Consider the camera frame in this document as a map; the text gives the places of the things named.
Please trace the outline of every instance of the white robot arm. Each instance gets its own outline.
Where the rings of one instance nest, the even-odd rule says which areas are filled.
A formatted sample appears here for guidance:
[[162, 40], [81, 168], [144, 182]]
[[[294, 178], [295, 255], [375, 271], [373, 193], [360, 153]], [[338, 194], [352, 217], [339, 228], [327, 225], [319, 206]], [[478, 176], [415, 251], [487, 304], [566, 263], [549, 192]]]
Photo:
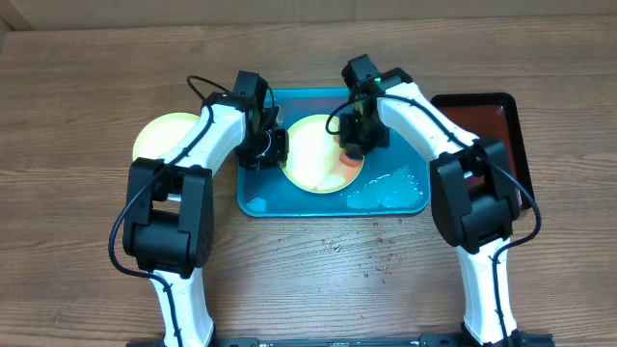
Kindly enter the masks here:
[[[140, 269], [171, 287], [176, 327], [165, 286], [151, 280], [163, 312], [167, 347], [180, 341], [183, 347], [208, 346], [214, 334], [202, 282], [202, 266], [212, 243], [212, 176], [234, 150], [245, 167], [256, 170], [278, 167], [286, 160], [286, 132], [278, 129], [280, 109], [263, 108], [266, 91], [265, 80], [240, 71], [233, 92], [213, 93], [203, 102], [201, 118], [177, 146], [159, 160], [138, 158], [131, 166], [127, 199], [202, 136], [169, 174], [156, 181], [150, 197], [133, 207], [124, 223], [125, 251], [137, 258]], [[180, 213], [153, 210], [152, 200], [180, 201]]]
[[[469, 164], [469, 159], [475, 161], [475, 157], [459, 153], [473, 147], [478, 137], [435, 108], [401, 69], [380, 73], [364, 55], [350, 61], [342, 76], [352, 92], [350, 99], [358, 101], [353, 114], [340, 117], [341, 146], [366, 154], [375, 146], [388, 144], [387, 128], [391, 128], [431, 163], [433, 217], [440, 233], [456, 247], [459, 256], [466, 298], [465, 328], [478, 345], [500, 342], [505, 336], [497, 313], [492, 265], [496, 251], [510, 242], [511, 222], [518, 217], [518, 204], [512, 200], [514, 187], [506, 184], [509, 193], [503, 196], [503, 203], [496, 202], [496, 197], [479, 198], [482, 201], [478, 202], [467, 194], [464, 180], [472, 175], [471, 169], [476, 169], [473, 163]], [[457, 143], [452, 141], [452, 135], [458, 139]], [[457, 156], [462, 163], [468, 160], [469, 170], [457, 161]], [[501, 164], [508, 166], [507, 160], [501, 160]], [[449, 168], [457, 169], [460, 174], [457, 176]], [[504, 221], [492, 220], [488, 216], [492, 213], [505, 216]], [[499, 256], [497, 278], [502, 318], [509, 336], [517, 329], [517, 323], [510, 309], [506, 257], [507, 251]]]
[[[206, 107], [201, 109], [201, 117], [186, 136], [159, 159], [169, 163], [180, 154], [207, 126], [210, 116]], [[212, 105], [213, 122], [201, 140], [176, 165], [182, 168], [199, 166], [208, 168], [212, 175], [219, 171], [225, 158], [242, 142], [246, 134], [246, 118], [243, 112], [231, 106]], [[180, 195], [168, 195], [169, 200], [180, 201]], [[178, 328], [180, 329], [184, 346], [205, 347], [210, 343], [214, 333], [214, 322], [208, 314], [203, 290], [202, 267], [193, 270], [191, 277], [183, 279], [180, 274], [154, 270], [154, 274], [164, 278], [172, 286]], [[157, 280], [151, 280], [156, 289], [156, 295], [163, 312], [165, 323], [165, 346], [177, 346], [174, 336], [174, 325], [170, 303], [163, 285]]]
[[[417, 101], [426, 107], [439, 121], [467, 146], [473, 146], [478, 137], [454, 124], [435, 108], [420, 92], [416, 83], [400, 83], [386, 90], [387, 95], [396, 95]], [[463, 148], [456, 145], [427, 115], [410, 103], [402, 100], [378, 98], [377, 109], [382, 123], [398, 132], [424, 158], [427, 163], [443, 153], [456, 153]], [[475, 340], [497, 343], [503, 339], [496, 313], [496, 299], [493, 287], [492, 256], [509, 243], [510, 239], [498, 238], [471, 254], [462, 246], [456, 248], [461, 264], [463, 286], [465, 287], [465, 326]], [[517, 323], [510, 309], [508, 279], [506, 272], [507, 251], [499, 256], [499, 293], [503, 319], [508, 333], [517, 329]]]

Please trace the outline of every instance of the yellow plate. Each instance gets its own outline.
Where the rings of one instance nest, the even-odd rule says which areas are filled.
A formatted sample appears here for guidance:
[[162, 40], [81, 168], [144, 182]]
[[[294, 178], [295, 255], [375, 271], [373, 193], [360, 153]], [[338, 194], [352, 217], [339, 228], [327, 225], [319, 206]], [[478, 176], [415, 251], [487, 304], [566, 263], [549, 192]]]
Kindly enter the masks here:
[[[328, 115], [313, 115], [294, 123], [288, 130], [289, 153], [282, 171], [299, 188], [311, 193], [333, 193], [358, 177], [364, 159], [350, 160], [337, 139], [326, 132]], [[338, 128], [338, 118], [330, 122]]]
[[157, 159], [172, 149], [200, 118], [187, 113], [172, 113], [151, 121], [142, 129], [133, 145], [133, 160]]

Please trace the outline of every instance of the wood grain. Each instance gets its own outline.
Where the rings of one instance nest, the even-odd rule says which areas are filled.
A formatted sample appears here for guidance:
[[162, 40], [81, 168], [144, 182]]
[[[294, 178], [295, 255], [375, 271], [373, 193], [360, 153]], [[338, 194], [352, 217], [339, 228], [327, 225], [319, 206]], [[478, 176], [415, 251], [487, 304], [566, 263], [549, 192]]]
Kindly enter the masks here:
[[[188, 74], [231, 86], [246, 69], [274, 88], [342, 86], [340, 69], [362, 53], [382, 69], [403, 67], [429, 97], [507, 91], [517, 99], [545, 222], [510, 256], [519, 327], [553, 333], [559, 346], [611, 345], [616, 32], [615, 16], [581, 16], [8, 33], [0, 54], [0, 345], [159, 337], [150, 284], [118, 273], [106, 253], [140, 129], [172, 111], [198, 111]], [[255, 220], [237, 207], [235, 172], [229, 158], [215, 177], [215, 245], [204, 271], [220, 336], [458, 331], [459, 265], [430, 208], [400, 223]], [[532, 227], [524, 214], [515, 238]], [[391, 275], [376, 272], [389, 253], [402, 261], [388, 263]]]
[[0, 0], [15, 30], [617, 14], [613, 0]]

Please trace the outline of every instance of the black cable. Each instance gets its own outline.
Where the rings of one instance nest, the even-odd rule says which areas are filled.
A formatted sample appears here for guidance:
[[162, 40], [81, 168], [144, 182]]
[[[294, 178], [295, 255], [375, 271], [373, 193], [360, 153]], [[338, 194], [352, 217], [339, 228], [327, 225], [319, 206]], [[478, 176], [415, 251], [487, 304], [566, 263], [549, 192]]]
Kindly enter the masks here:
[[[424, 105], [420, 104], [419, 102], [417, 102], [414, 99], [409, 99], [407, 97], [403, 97], [403, 96], [398, 96], [398, 95], [389, 95], [389, 94], [376, 94], [376, 95], [364, 95], [364, 96], [360, 96], [357, 97], [353, 100], [349, 100], [345, 103], [343, 103], [342, 105], [338, 106], [329, 116], [328, 116], [328, 120], [326, 121], [326, 132], [328, 132], [331, 135], [337, 135], [340, 134], [340, 132], [331, 132], [330, 129], [328, 128], [328, 125], [330, 124], [330, 120], [336, 115], [336, 113], [338, 113], [340, 110], [342, 110], [343, 108], [358, 102], [358, 101], [364, 101], [364, 100], [368, 100], [370, 98], [373, 97], [382, 97], [382, 98], [389, 98], [389, 99], [394, 99], [394, 100], [399, 100], [399, 101], [404, 101], [409, 103], [412, 106], [417, 107], [420, 111], [422, 111], [422, 113], [424, 113], [429, 119], [431, 119], [433, 121], [433, 123], [435, 125], [437, 125], [437, 127], [445, 134], [447, 135], [448, 139], [450, 141], [452, 141], [453, 143], [455, 143], [456, 145], [465, 148], [465, 149], [470, 149], [470, 147], [468, 145], [466, 145], [465, 143], [463, 143], [461, 140], [459, 140], [456, 135], [454, 135], [452, 132], [450, 132], [447, 127], [445, 127], [445, 125], [443, 125], [438, 119], [437, 117], [428, 109], [426, 108]], [[477, 152], [473, 152], [473, 154], [475, 154], [476, 157], [478, 157], [478, 159], [480, 159], [481, 161], [485, 162], [487, 165], [489, 165], [491, 168], [495, 169], [496, 171], [498, 171], [500, 174], [502, 174], [504, 177], [506, 177], [509, 181], [511, 181], [517, 188], [519, 188], [519, 191], [521, 192], [521, 195], [524, 196], [524, 198], [529, 202], [529, 204], [531, 205], [531, 208], [533, 209], [533, 213], [536, 216], [536, 225], [533, 228], [533, 230], [531, 231], [531, 233], [529, 233], [528, 235], [526, 235], [526, 237], [519, 239], [517, 241], [511, 242], [505, 246], [500, 247], [495, 254], [493, 255], [492, 258], [492, 262], [493, 262], [493, 290], [495, 291], [495, 301], [496, 301], [496, 313], [497, 316], [499, 317], [499, 325], [501, 326], [501, 333], [503, 334], [503, 340], [504, 340], [504, 345], [505, 347], [508, 347], [509, 342], [508, 342], [508, 332], [506, 331], [505, 328], [505, 322], [503, 320], [503, 311], [501, 310], [501, 300], [499, 298], [499, 281], [497, 278], [497, 265], [499, 264], [499, 256], [505, 252], [508, 249], [511, 249], [513, 247], [517, 247], [519, 245], [522, 245], [526, 242], [531, 241], [534, 237], [536, 237], [536, 235], [538, 235], [538, 233], [540, 232], [540, 227], [542, 226], [542, 215], [540, 214], [540, 208], [538, 207], [538, 204], [536, 203], [535, 199], [531, 196], [531, 194], [529, 194], [529, 192], [522, 186], [522, 184], [516, 179], [514, 178], [511, 174], [507, 173], [504, 169], [502, 169], [500, 166], [498, 166], [497, 164], [495, 164], [493, 161], [489, 160], [486, 156], [482, 155], [481, 153], [477, 153]]]
[[231, 92], [229, 91], [229, 89], [227, 89], [227, 88], [225, 88], [225, 87], [221, 86], [220, 84], [218, 84], [218, 83], [216, 83], [216, 82], [212, 82], [212, 81], [210, 81], [210, 80], [209, 80], [209, 79], [207, 79], [207, 78], [199, 77], [199, 76], [196, 76], [196, 75], [190, 75], [190, 76], [186, 77], [186, 83], [189, 85], [189, 87], [191, 88], [191, 90], [193, 90], [193, 92], [195, 92], [195, 94], [196, 94], [197, 96], [199, 96], [199, 97], [200, 97], [200, 99], [201, 99], [202, 101], [205, 101], [205, 96], [203, 96], [203, 94], [200, 92], [200, 90], [198, 90], [197, 88], [195, 88], [195, 86], [193, 85], [193, 82], [191, 82], [191, 80], [192, 80], [192, 79], [196, 79], [196, 80], [198, 80], [198, 81], [205, 82], [205, 83], [209, 84], [210, 86], [214, 86], [214, 87], [216, 87], [216, 88], [220, 89], [221, 91], [223, 91], [223, 92], [225, 92], [225, 93], [231, 93]]
[[[192, 86], [192, 84], [189, 82], [190, 81], [190, 77], [187, 78], [187, 82], [189, 83], [189, 87], [191, 87], [191, 89], [193, 89], [194, 91], [196, 91], [194, 89], [194, 87]], [[201, 97], [202, 100], [204, 100], [203, 95], [201, 93], [199, 93], [199, 91], [196, 91], [196, 94]], [[137, 199], [147, 190], [150, 189], [152, 186], [152, 183], [154, 183], [157, 179], [159, 179], [164, 173], [167, 172], [167, 170], [171, 167], [173, 167], [175, 164], [177, 164], [180, 160], [182, 160], [182, 158], [184, 158], [190, 151], [191, 149], [193, 149], [193, 147], [201, 140], [201, 138], [203, 137], [203, 135], [205, 135], [205, 133], [208, 131], [208, 129], [210, 128], [210, 126], [212, 125], [212, 123], [214, 122], [214, 113], [212, 111], [212, 107], [210, 105], [205, 105], [205, 107], [207, 107], [208, 109], [208, 122], [206, 123], [205, 127], [203, 128], [203, 130], [197, 135], [197, 137], [191, 141], [191, 143], [185, 147], [176, 158], [174, 158], [172, 161], [170, 161], [169, 163], [167, 163], [158, 173], [156, 173], [149, 181], [148, 183], [146, 183], [135, 195], [135, 197], [133, 197], [133, 199], [131, 199], [126, 206], [122, 209], [120, 215], [118, 216], [118, 218], [116, 219], [116, 222], [114, 223], [114, 226], [112, 227], [112, 231], [109, 235], [109, 246], [108, 246], [108, 253], [109, 253], [109, 258], [112, 261], [112, 264], [114, 264], [114, 267], [116, 267], [116, 269], [118, 269], [118, 271], [122, 272], [123, 274], [129, 275], [129, 276], [133, 276], [133, 277], [137, 277], [137, 278], [143, 278], [143, 279], [150, 279], [150, 280], [156, 280], [158, 282], [160, 282], [163, 285], [163, 291], [165, 293], [167, 293], [167, 298], [170, 302], [170, 312], [172, 315], [172, 324], [174, 325], [174, 336], [177, 338], [177, 345], [178, 347], [182, 347], [182, 338], [180, 336], [180, 328], [178, 326], [177, 323], [177, 316], [175, 313], [175, 304], [174, 304], [174, 296], [172, 294], [172, 287], [167, 283], [167, 281], [165, 279], [163, 279], [160, 276], [151, 274], [151, 273], [145, 273], [145, 272], [140, 272], [140, 271], [134, 271], [134, 270], [129, 270], [125, 267], [123, 267], [119, 262], [118, 259], [116, 258], [116, 251], [114, 250], [114, 245], [116, 244], [116, 236], [118, 235], [118, 230], [120, 230], [120, 226], [122, 224], [122, 221], [124, 220], [124, 218], [126, 217], [126, 214], [128, 213], [128, 211], [131, 209], [131, 207], [133, 207], [133, 205], [135, 204], [135, 202], [137, 201]]]
[[335, 110], [332, 111], [330, 115], [328, 116], [328, 119], [326, 120], [326, 132], [330, 135], [340, 135], [340, 130], [339, 131], [330, 130], [330, 121], [332, 121], [332, 118], [334, 118], [336, 114], [340, 112], [340, 110], [344, 109], [345, 107], [349, 105], [352, 105], [358, 101], [365, 101], [365, 100], [368, 100], [370, 98], [375, 98], [375, 97], [377, 97], [377, 95], [363, 95], [363, 96], [359, 96], [354, 99], [343, 102], [340, 106], [336, 107]]
[[272, 88], [268, 86], [268, 92], [270, 92], [270, 98], [272, 99], [272, 110], [274, 111], [274, 92], [272, 92]]

